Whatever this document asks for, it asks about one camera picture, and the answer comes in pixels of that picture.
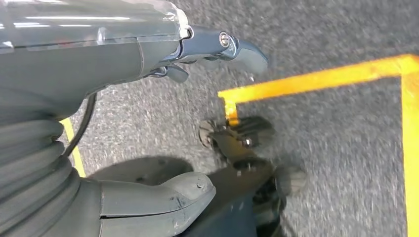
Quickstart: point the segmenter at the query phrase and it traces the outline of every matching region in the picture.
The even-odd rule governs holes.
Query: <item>bolt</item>
[[[227,33],[221,32],[220,33],[220,44],[221,46],[227,48],[230,45],[230,37]]]

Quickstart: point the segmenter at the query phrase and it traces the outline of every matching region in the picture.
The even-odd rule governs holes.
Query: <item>black cable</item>
[[[87,126],[89,125],[91,117],[93,115],[94,106],[96,105],[96,99],[97,93],[91,94],[87,99],[87,106],[83,115],[83,120],[80,123],[80,127],[77,130],[77,133],[75,134],[73,139],[71,139],[70,144],[68,145],[62,156],[70,156],[71,152],[73,152],[74,148],[77,146],[77,144],[80,142],[80,139],[83,137],[84,132],[86,132]]]

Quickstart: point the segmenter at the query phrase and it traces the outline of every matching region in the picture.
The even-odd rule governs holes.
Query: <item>yellow floor line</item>
[[[237,104],[401,76],[408,237],[419,237],[419,57],[401,55],[220,91],[226,119],[238,123]]]
[[[73,139],[74,137],[74,130],[73,130],[73,126],[71,125],[70,119],[66,118],[62,120],[60,123],[62,123],[64,126],[67,139],[71,141],[71,139]],[[83,178],[86,177],[86,173],[84,172],[82,157],[80,156],[79,148],[76,146],[71,154],[73,155],[73,159],[74,159],[74,167],[79,172],[80,177],[83,177]]]
[[[419,73],[402,78],[402,111],[408,236],[419,237]]]

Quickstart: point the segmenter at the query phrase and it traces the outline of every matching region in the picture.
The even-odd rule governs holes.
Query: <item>gray carpet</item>
[[[270,72],[188,67],[190,79],[144,79],[100,93],[80,143],[87,174],[144,156],[176,156],[198,171],[214,169],[196,125],[221,119],[220,90],[402,53],[418,47],[415,0],[177,0],[191,24],[226,29],[270,54]],[[238,106],[277,129],[261,156],[301,163],[307,190],[290,199],[299,236],[406,236],[400,82],[373,83]],[[78,112],[72,120],[81,119]]]

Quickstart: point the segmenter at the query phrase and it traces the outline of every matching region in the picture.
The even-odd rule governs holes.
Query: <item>black caster wheel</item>
[[[298,166],[280,165],[275,170],[275,182],[280,196],[291,196],[306,186],[307,174]]]
[[[268,144],[275,134],[272,124],[262,117],[247,117],[229,127],[244,147],[255,148]]]
[[[198,137],[201,144],[208,149],[213,149],[213,140],[210,137],[210,133],[215,131],[216,125],[212,120],[205,120],[200,122]]]

